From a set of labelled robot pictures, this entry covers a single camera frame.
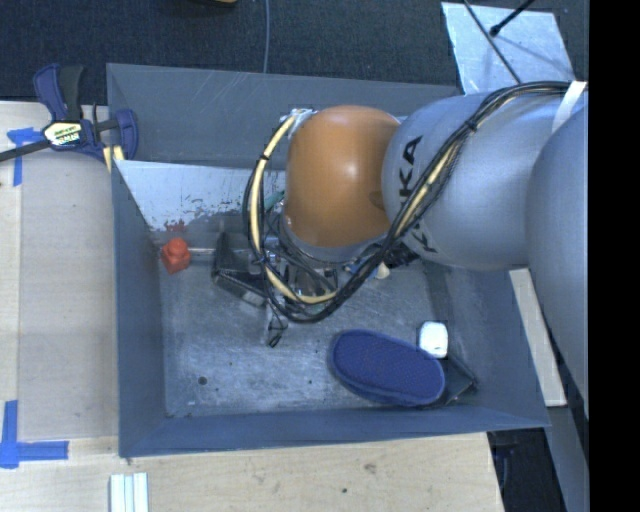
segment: small white block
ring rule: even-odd
[[[149,512],[149,484],[146,473],[111,475],[110,512]]]
[[[420,328],[418,344],[433,357],[442,359],[449,349],[447,326],[440,322],[425,322]]]

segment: white tape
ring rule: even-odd
[[[553,119],[553,125],[551,126],[551,133],[554,133],[564,123],[566,123],[571,117],[573,108],[576,106],[580,95],[587,86],[587,82],[579,82],[574,80],[564,94],[564,98],[558,107],[556,117]]]
[[[307,121],[307,119],[318,113],[316,110],[311,110],[309,108],[297,109],[297,111],[298,114],[296,120],[293,122],[293,125],[289,129],[289,135],[287,136],[289,140],[291,140],[293,134],[298,131],[298,128],[300,128],[305,123],[305,121]]]
[[[418,338],[420,348],[433,357],[442,359],[449,350],[449,333],[447,326],[440,322],[425,322],[420,328]]]
[[[146,473],[111,475],[110,512],[149,512],[149,488]]]

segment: blue sponge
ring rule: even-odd
[[[445,389],[439,360],[375,331],[353,329],[338,335],[329,349],[329,366],[347,389],[384,404],[426,406]]]

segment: orange object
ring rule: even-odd
[[[384,234],[382,162],[400,122],[382,110],[339,105],[300,126],[287,155],[285,225],[315,247],[348,247]]]
[[[169,274],[175,274],[180,270],[184,270],[191,263],[191,253],[187,242],[182,238],[172,238],[160,251],[160,259]]]

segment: gray bin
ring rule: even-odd
[[[355,103],[403,117],[455,89],[125,65],[109,66],[108,85],[110,108],[133,109],[141,135],[136,160],[112,172],[121,456],[549,424],[505,272],[416,261],[387,280],[368,282],[328,319],[291,325],[269,348],[266,311],[213,285],[211,254],[194,255],[187,270],[172,276],[159,261],[160,246],[176,229],[198,247],[215,247],[222,228],[241,241],[237,210],[223,201],[195,215],[180,184],[217,190],[221,176],[228,181],[235,170],[229,193],[237,194],[279,116],[291,108]],[[285,151],[271,161],[274,183]],[[457,403],[381,407],[350,394],[330,374],[326,351],[340,331],[371,328],[413,341],[427,320],[447,324],[450,351],[477,379],[477,390]]]

